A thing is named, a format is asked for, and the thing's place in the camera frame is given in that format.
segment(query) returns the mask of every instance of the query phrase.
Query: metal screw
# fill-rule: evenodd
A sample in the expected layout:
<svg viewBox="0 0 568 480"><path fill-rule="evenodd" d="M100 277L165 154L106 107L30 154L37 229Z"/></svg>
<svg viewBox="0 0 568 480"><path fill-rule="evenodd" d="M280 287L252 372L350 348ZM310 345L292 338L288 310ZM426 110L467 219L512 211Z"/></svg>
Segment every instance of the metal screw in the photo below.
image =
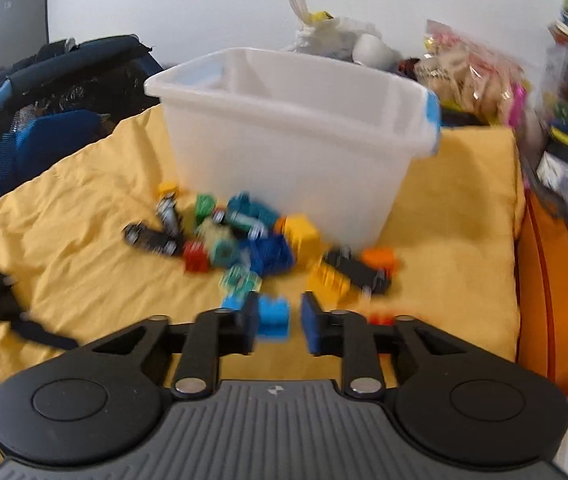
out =
<svg viewBox="0 0 568 480"><path fill-rule="evenodd" d="M350 389L357 394L375 394L382 389L382 383L372 377L359 377L351 381Z"/></svg>
<svg viewBox="0 0 568 480"><path fill-rule="evenodd" d="M206 390L206 382L198 377L185 377L175 383L175 389L181 394L198 394Z"/></svg>

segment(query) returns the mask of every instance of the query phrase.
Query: blue gripper pad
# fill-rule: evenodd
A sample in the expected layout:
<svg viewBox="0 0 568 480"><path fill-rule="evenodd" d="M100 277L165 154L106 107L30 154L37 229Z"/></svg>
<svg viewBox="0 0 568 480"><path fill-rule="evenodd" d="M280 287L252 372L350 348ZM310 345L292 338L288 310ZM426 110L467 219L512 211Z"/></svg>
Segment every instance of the blue gripper pad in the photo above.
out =
<svg viewBox="0 0 568 480"><path fill-rule="evenodd" d="M320 354L320 334L317 326L317 316L313 304L306 294L302 294L302 329L306 337L308 351L311 354Z"/></svg>

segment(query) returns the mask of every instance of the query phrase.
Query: orange cushion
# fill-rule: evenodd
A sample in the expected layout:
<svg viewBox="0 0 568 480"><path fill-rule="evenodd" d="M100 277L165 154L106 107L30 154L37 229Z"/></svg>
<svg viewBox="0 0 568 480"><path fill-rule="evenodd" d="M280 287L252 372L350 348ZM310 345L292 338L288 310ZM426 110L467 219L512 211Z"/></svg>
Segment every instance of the orange cushion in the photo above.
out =
<svg viewBox="0 0 568 480"><path fill-rule="evenodd" d="M516 248L521 330L518 362L568 395L568 229L533 193Z"/></svg>

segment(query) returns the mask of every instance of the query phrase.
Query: red lego brick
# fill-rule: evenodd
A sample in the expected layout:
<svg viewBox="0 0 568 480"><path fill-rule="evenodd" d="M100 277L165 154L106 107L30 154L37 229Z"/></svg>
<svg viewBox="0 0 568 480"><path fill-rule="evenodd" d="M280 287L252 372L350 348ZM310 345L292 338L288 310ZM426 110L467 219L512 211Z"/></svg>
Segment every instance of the red lego brick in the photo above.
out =
<svg viewBox="0 0 568 480"><path fill-rule="evenodd" d="M184 244L185 272L208 272L210 261L204 244L198 240L189 240Z"/></svg>
<svg viewBox="0 0 568 480"><path fill-rule="evenodd" d="M371 325L387 325L393 324L393 316L390 314L380 314L379 312L373 312L367 317L368 324Z"/></svg>

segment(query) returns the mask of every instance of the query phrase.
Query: grey ribbed plate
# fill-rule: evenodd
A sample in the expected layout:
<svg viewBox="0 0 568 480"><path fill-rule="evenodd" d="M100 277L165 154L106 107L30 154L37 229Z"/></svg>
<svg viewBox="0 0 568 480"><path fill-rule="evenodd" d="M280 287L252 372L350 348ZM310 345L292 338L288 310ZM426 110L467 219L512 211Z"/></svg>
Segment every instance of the grey ribbed plate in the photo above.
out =
<svg viewBox="0 0 568 480"><path fill-rule="evenodd" d="M518 471L445 465L405 443L381 407L341 397L331 381L222 381L178 402L125 456L69 472L8 460L0 480L565 480L539 462Z"/></svg>

